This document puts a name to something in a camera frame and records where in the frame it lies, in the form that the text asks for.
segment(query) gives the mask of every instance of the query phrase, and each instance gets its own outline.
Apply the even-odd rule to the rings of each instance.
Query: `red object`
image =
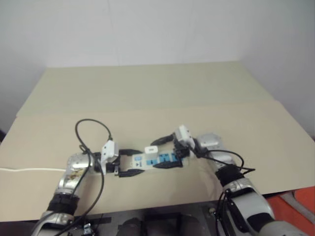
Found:
[[[315,186],[295,191],[295,198],[302,205],[315,213]],[[315,236],[315,225],[297,210],[286,203],[280,196],[268,199],[276,220],[284,220],[310,236]]]

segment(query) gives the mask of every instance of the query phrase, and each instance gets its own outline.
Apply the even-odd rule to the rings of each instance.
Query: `white wall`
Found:
[[[1,0],[0,127],[45,67],[241,60],[315,133],[314,0]]]

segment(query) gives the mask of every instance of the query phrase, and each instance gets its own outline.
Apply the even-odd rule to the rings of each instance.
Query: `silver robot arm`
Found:
[[[175,131],[175,139],[195,153],[205,153],[227,196],[227,206],[234,225],[240,232],[253,236],[306,236],[293,225],[274,219],[273,211],[251,181],[244,177],[231,155],[226,152],[221,138],[213,133],[193,139],[185,126]]]
[[[79,186],[82,185],[88,169],[93,166],[94,160],[87,154],[79,153],[69,157],[67,169],[47,210],[33,228],[32,236],[53,236],[74,221],[73,215],[79,201]]]

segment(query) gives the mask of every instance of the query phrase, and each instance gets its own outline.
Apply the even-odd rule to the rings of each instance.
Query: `white cable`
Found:
[[[24,168],[24,169],[10,169],[10,168],[1,168],[0,171],[8,171],[8,172],[21,172],[21,171],[62,171],[65,172],[64,169],[57,168]]]

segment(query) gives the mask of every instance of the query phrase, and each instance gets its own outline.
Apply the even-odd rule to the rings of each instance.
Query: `beige tabletop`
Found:
[[[315,184],[314,142],[237,62],[48,69],[0,146],[0,166],[64,169],[80,151],[74,125],[82,118],[108,125],[120,148],[143,149],[181,124],[193,136],[214,132],[256,168],[248,177],[263,194]],[[94,123],[80,132],[93,151],[107,138]],[[0,221],[38,219],[61,176],[0,171]],[[76,214],[99,185],[99,176],[89,177]],[[192,159],[182,169],[106,175],[91,213],[210,201],[220,191],[207,161]]]

